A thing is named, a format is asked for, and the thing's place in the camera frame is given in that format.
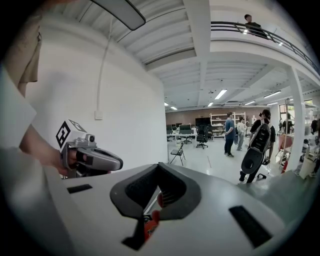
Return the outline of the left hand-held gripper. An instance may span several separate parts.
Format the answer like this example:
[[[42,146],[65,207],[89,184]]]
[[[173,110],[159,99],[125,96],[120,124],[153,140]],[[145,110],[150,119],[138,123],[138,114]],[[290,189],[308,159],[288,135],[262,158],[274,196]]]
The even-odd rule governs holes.
[[[67,118],[63,121],[55,138],[60,149],[60,161],[67,171],[66,178],[76,178],[79,163],[75,161],[69,164],[70,151],[77,151],[78,148],[96,148],[95,136],[88,133],[78,122]],[[103,149],[96,149],[96,153],[97,170],[117,171],[123,168],[124,162],[119,156]]]

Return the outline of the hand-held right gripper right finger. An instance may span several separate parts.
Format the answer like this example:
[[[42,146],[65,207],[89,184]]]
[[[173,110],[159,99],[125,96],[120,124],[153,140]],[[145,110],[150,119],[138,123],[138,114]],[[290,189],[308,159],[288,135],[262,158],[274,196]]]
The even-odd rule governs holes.
[[[162,220],[143,246],[143,256],[262,255],[238,225],[229,209],[244,207],[275,238],[285,223],[268,206],[222,178],[182,166],[174,170],[195,180],[201,201],[185,218]]]

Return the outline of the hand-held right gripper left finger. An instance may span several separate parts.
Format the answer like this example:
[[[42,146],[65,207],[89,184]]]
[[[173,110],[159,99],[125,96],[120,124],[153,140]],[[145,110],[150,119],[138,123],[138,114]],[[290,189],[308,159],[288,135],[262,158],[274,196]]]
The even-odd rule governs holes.
[[[161,256],[161,238],[145,240],[138,194],[159,165],[114,174],[61,179],[42,169],[46,214],[41,245],[53,256]]]

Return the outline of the red vacuum cleaner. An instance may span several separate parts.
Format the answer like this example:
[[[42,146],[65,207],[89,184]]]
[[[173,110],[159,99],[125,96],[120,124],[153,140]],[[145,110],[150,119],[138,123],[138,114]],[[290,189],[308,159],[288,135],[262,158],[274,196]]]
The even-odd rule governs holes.
[[[157,203],[158,205],[163,208],[164,203],[163,203],[163,194],[160,192],[157,196]],[[159,210],[154,210],[151,213],[150,218],[148,221],[144,222],[144,241],[146,242],[153,234],[155,229],[158,227],[160,221],[160,211]]]

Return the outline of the person's left forearm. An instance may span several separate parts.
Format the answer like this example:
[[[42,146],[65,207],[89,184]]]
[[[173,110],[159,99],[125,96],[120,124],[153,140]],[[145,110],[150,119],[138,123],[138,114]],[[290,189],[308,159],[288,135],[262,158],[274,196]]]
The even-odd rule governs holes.
[[[26,154],[33,156],[39,160],[41,164],[48,165],[49,147],[51,145],[43,139],[36,129],[30,125],[26,130],[19,148]]]

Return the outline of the person's left hand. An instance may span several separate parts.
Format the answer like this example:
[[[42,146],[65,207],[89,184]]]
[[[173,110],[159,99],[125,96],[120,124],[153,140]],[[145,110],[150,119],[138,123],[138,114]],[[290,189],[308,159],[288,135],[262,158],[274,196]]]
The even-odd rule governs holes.
[[[69,166],[72,166],[76,163],[77,157],[76,157],[77,151],[70,149],[68,153],[68,164]],[[61,160],[61,154],[60,151],[53,148],[52,146],[49,147],[48,151],[48,162],[47,164],[49,166],[55,167],[60,175],[68,176],[68,170],[63,166],[63,162]]]

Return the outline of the black folding chair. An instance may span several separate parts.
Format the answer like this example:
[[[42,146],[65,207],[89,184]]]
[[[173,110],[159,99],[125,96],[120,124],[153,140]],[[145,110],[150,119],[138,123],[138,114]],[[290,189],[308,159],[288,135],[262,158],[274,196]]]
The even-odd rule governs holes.
[[[185,157],[185,153],[184,153],[184,150],[183,150],[183,146],[184,146],[184,144],[181,143],[181,145],[180,145],[179,148],[173,149],[173,150],[170,152],[170,155],[173,156],[172,160],[170,161],[171,164],[173,163],[173,161],[174,161],[177,157],[179,157],[182,166],[184,165],[183,160],[186,160],[186,157]]]

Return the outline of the white office desk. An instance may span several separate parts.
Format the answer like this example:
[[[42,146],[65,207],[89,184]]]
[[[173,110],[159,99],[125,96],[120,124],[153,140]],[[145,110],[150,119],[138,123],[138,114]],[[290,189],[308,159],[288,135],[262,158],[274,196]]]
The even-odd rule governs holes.
[[[191,133],[191,134],[180,134],[180,133],[171,133],[171,134],[167,134],[166,137],[167,139],[169,139],[170,137],[174,138],[175,143],[177,144],[177,140],[180,138],[184,138],[184,140],[182,140],[183,143],[188,144],[188,143],[192,143],[191,138],[195,138],[197,139],[197,134],[196,133]]]

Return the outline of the black office chair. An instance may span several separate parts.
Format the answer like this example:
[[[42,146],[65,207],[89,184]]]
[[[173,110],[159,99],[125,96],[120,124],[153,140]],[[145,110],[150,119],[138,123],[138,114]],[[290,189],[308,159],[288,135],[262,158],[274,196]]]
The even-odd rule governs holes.
[[[198,126],[197,129],[197,138],[196,141],[198,144],[196,145],[196,148],[205,148],[208,147],[206,143],[208,142],[208,127],[204,124],[201,124]]]

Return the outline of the grey hard-shell backpack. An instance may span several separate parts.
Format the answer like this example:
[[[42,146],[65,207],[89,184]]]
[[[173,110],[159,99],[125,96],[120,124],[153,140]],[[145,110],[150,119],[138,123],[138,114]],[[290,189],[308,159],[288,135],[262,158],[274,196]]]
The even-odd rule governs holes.
[[[271,123],[260,120],[260,126],[256,129],[249,142],[249,148],[242,160],[241,171],[250,175],[260,168],[264,160],[264,154],[271,141]]]

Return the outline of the white shelving unit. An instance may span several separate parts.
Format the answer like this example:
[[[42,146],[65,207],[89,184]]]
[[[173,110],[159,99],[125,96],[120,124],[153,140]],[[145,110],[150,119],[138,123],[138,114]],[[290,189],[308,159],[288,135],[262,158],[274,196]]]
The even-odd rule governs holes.
[[[240,122],[240,117],[243,117],[246,120],[246,112],[232,113],[232,120],[234,122],[234,126],[237,126],[237,123]],[[210,123],[212,127],[212,136],[213,138],[225,138],[225,122],[227,120],[227,114],[209,114]]]

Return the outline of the white trash bin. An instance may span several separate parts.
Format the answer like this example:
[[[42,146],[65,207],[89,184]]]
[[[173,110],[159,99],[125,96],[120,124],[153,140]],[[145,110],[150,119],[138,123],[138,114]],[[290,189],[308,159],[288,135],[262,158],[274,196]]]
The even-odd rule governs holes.
[[[313,153],[305,154],[300,168],[299,176],[304,180],[316,167],[316,155]]]

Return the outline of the khaki shirt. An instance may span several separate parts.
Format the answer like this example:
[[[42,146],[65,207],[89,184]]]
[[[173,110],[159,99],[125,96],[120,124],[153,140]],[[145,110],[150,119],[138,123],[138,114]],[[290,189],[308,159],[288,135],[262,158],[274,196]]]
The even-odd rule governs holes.
[[[4,67],[19,92],[25,96],[28,83],[38,81],[43,15],[35,13],[23,24],[4,57]]]

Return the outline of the black balcony railing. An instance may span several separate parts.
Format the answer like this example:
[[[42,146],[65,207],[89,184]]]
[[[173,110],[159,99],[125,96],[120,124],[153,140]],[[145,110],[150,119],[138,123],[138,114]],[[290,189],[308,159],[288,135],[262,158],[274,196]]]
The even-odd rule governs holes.
[[[230,21],[211,21],[211,32],[233,32],[233,33],[241,33],[243,35],[252,35],[249,30],[246,28],[246,24],[238,23],[238,22],[230,22]],[[272,33],[268,30],[262,29],[268,37],[267,41],[272,41],[277,44],[279,47],[284,47],[290,51],[292,51],[297,56],[301,57],[307,64],[311,65],[311,67],[320,75],[320,68],[312,61],[312,59],[307,56],[301,49],[295,46],[290,41],[284,39],[283,37]]]

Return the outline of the white wall conduit with box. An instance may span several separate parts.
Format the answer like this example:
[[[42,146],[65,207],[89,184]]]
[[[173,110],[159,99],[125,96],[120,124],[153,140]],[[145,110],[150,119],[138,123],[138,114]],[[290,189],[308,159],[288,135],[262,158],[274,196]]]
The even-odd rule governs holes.
[[[94,111],[94,119],[96,121],[102,120],[103,119],[103,112],[100,110],[100,100],[101,100],[101,83],[102,83],[102,76],[103,76],[103,70],[104,70],[104,65],[109,49],[109,44],[111,40],[111,35],[112,35],[112,30],[113,30],[113,19],[114,17],[110,17],[109,21],[109,31],[108,31],[108,36],[107,36],[107,43],[103,52],[103,57],[101,60],[101,65],[99,69],[99,76],[98,76],[98,83],[97,83],[97,94],[96,94],[96,110]]]

